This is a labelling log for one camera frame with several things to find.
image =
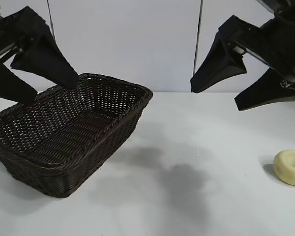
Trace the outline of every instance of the basket rim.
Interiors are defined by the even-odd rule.
[[[118,82],[119,84],[132,86],[134,89],[143,90],[145,94],[140,98],[140,100],[134,106],[132,106],[130,109],[124,111],[118,117],[113,119],[113,121],[107,127],[105,127],[105,129],[97,133],[94,138],[90,139],[82,147],[80,147],[75,152],[73,152],[70,155],[70,158],[68,158],[70,160],[68,163],[64,163],[62,165],[56,165],[53,167],[40,166],[38,164],[31,162],[30,160],[27,160],[28,155],[20,151],[17,151],[13,149],[12,147],[3,144],[0,141],[0,149],[8,151],[13,154],[13,158],[9,158],[8,160],[18,162],[18,164],[23,162],[25,164],[23,165],[24,167],[30,168],[32,172],[42,173],[45,176],[46,175],[59,176],[59,175],[65,174],[66,171],[72,170],[78,167],[83,162],[88,152],[92,152],[95,148],[97,148],[97,146],[100,145],[103,141],[105,141],[105,139],[109,137],[109,135],[113,133],[118,127],[123,125],[129,118],[133,117],[137,112],[143,109],[153,97],[153,93],[150,89],[132,82],[124,81],[121,79],[117,79],[111,76],[106,76],[101,74],[83,73],[79,75],[80,81],[87,80],[87,79],[98,79],[98,78],[109,79],[109,80]],[[46,98],[46,96],[48,96],[50,93],[58,91],[59,89],[63,89],[63,88],[56,85],[46,89],[45,91],[37,95],[34,103],[35,104],[39,103],[41,99]],[[24,105],[20,103],[12,105],[0,111],[0,120],[6,118],[9,115],[12,115],[14,111],[21,110],[21,112],[24,112],[25,109],[30,109],[30,107],[31,105]]]

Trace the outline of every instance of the dark brown wicker basket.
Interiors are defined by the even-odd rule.
[[[95,74],[81,75],[75,90],[49,88],[0,112],[0,161],[15,179],[68,197],[132,134],[151,98],[143,86]]]

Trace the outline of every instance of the white table surface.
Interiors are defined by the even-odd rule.
[[[238,112],[235,93],[155,93],[128,141],[67,199],[0,163],[0,236],[295,236],[295,102]],[[11,102],[0,99],[0,110]]]

